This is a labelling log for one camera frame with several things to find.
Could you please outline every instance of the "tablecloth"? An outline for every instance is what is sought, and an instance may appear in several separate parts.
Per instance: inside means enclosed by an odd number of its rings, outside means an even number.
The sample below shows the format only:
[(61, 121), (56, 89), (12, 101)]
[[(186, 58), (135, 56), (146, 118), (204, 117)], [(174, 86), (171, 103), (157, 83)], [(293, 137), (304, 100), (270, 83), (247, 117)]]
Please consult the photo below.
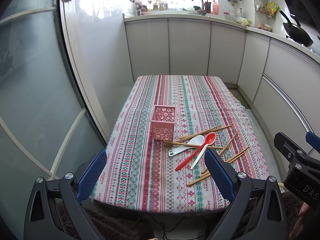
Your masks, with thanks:
[(94, 199), (131, 210), (159, 213), (220, 211), (229, 202), (223, 199), (214, 178), (186, 184), (199, 178), (204, 158), (193, 170), (191, 162), (180, 171), (178, 163), (195, 149), (174, 157), (162, 141), (154, 141), (150, 129), (153, 105), (177, 107), (174, 140), (216, 125), (233, 126), (216, 132), (215, 146), (223, 147), (238, 135), (223, 154), (227, 160), (249, 146), (232, 166), (250, 178), (266, 179), (267, 166), (244, 107), (218, 77), (141, 76), (125, 102), (110, 137), (105, 166)]

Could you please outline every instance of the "pink basket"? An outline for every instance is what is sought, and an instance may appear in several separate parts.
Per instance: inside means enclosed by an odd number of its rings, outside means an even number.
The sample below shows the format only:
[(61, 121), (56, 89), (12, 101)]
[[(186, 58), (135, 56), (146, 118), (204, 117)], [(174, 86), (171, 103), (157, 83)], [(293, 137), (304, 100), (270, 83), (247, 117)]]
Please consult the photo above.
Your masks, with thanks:
[(173, 141), (173, 129), (177, 122), (176, 107), (154, 105), (150, 122), (154, 140)]

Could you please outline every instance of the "spoon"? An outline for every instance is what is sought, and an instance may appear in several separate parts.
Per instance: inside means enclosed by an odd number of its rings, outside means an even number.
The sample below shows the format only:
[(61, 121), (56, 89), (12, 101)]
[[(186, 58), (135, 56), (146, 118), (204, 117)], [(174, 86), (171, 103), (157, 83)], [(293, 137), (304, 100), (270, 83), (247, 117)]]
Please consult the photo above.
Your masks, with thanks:
[(204, 142), (204, 143), (206, 143), (206, 145), (202, 148), (202, 150), (199, 153), (198, 157), (196, 158), (195, 162), (192, 164), (191, 169), (193, 169), (196, 166), (196, 164), (201, 159), (201, 157), (204, 154), (204, 152), (207, 149), (207, 147), (209, 145), (213, 144), (215, 139), (216, 139), (216, 134), (214, 132), (208, 133), (207, 137), (205, 138), (205, 142)]
[[(203, 143), (204, 143), (204, 136), (203, 136), (203, 135), (197, 135), (197, 136), (193, 137), (193, 138), (188, 142), (188, 144), (194, 144), (194, 145), (202, 145)], [(195, 147), (192, 147), (192, 146), (191, 146), (191, 147), (190, 147), (190, 146), (180, 146), (180, 147), (176, 147), (176, 148), (170, 150), (170, 151), (168, 152), (168, 154), (169, 154), (170, 157), (173, 157), (173, 156), (175, 156), (175, 155), (177, 155), (177, 154), (179, 154), (179, 153), (181, 153), (181, 152), (183, 152), (183, 151), (185, 151), (185, 150), (188, 150), (188, 149), (190, 149), (190, 148), (195, 148)]]
[(186, 158), (182, 163), (180, 163), (175, 171), (180, 170), (181, 168), (183, 168), (189, 161), (191, 161), (191, 159), (197, 155), (198, 152), (201, 151), (201, 149), (205, 146), (207, 148), (208, 145), (211, 145), (212, 143), (214, 143), (214, 140), (216, 138), (216, 134), (214, 132), (208, 133), (207, 137), (204, 140), (204, 143), (198, 148), (196, 149), (196, 151), (191, 154), (188, 158)]

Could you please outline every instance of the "yellow package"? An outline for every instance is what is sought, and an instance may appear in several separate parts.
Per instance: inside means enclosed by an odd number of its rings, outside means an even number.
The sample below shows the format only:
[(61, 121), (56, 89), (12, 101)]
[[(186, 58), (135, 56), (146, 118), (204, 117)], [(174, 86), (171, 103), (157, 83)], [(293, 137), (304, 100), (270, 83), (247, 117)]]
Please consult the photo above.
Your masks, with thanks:
[(270, 15), (273, 16), (273, 14), (279, 9), (279, 6), (277, 6), (274, 2), (269, 2), (266, 8), (268, 8)]

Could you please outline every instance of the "baseboard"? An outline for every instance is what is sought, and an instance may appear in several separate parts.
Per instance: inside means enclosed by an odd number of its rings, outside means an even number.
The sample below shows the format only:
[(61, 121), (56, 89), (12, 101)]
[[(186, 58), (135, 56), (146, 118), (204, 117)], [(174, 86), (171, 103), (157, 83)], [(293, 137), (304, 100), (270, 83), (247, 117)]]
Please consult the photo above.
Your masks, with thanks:
[(238, 91), (240, 92), (240, 94), (244, 97), (244, 99), (247, 101), (247, 103), (249, 104), (249, 106), (251, 107), (251, 110), (253, 112), (253, 114), (255, 115), (256, 119), (258, 120), (264, 134), (267, 137), (269, 146), (273, 152), (274, 157), (276, 158), (279, 170), (281, 172), (281, 177), (282, 177), (282, 181), (287, 177), (287, 172), (285, 171), (285, 167), (284, 167), (284, 163), (282, 160), (282, 155), (281, 153), (274, 147), (274, 143), (273, 143), (273, 137), (267, 127), (267, 125), (265, 124), (264, 120), (262, 119), (262, 117), (260, 116), (259, 112), (257, 111), (257, 109), (254, 107), (254, 105), (250, 102), (248, 96), (244, 93), (244, 91), (237, 86)]
[(224, 83), (226, 85), (227, 88), (238, 88), (237, 84), (233, 84), (233, 83)]

